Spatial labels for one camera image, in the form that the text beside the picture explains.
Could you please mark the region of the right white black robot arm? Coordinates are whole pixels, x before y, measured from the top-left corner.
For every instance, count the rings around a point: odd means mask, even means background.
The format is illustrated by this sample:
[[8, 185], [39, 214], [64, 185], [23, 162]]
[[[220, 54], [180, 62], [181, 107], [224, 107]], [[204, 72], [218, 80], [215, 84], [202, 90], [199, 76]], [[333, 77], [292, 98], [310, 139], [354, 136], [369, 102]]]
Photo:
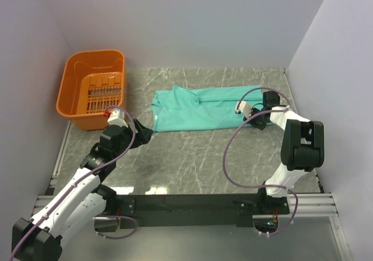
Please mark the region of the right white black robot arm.
[[269, 123], [283, 130], [280, 165], [274, 174], [258, 190], [256, 208], [263, 214], [286, 203], [288, 188], [314, 168], [322, 166], [325, 158], [324, 125], [296, 114], [288, 105], [281, 105], [275, 91], [263, 92], [262, 108], [246, 101], [237, 104], [236, 111], [244, 114], [244, 120], [263, 130]]

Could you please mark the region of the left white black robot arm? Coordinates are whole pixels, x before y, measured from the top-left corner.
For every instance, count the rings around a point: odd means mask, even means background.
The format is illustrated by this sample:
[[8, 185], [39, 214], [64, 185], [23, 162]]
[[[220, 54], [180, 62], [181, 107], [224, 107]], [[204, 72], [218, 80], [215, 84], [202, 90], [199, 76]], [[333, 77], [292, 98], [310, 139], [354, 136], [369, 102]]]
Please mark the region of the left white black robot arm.
[[70, 181], [30, 219], [12, 228], [11, 259], [58, 260], [71, 237], [96, 216], [123, 219], [115, 190], [103, 181], [130, 149], [149, 143], [153, 131], [137, 119], [110, 121]]

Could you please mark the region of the teal t shirt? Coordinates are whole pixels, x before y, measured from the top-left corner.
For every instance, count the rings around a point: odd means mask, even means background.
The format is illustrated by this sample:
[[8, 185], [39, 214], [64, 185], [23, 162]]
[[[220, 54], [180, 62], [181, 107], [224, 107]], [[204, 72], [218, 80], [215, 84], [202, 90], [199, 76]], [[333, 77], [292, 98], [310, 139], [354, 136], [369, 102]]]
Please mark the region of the teal t shirt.
[[205, 131], [236, 128], [243, 123], [243, 116], [235, 108], [244, 97], [252, 105], [262, 103], [259, 85], [239, 87], [212, 87], [188, 90], [177, 85], [171, 90], [155, 92], [151, 103], [153, 130], [156, 132]]

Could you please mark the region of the orange plastic basket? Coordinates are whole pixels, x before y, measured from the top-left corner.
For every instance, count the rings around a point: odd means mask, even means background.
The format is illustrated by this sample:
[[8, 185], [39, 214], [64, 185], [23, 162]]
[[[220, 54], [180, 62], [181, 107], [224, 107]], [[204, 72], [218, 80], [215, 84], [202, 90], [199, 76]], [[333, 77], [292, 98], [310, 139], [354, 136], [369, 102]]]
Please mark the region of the orange plastic basket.
[[56, 109], [80, 130], [100, 130], [107, 126], [108, 106], [126, 108], [127, 88], [121, 51], [78, 52], [65, 64]]

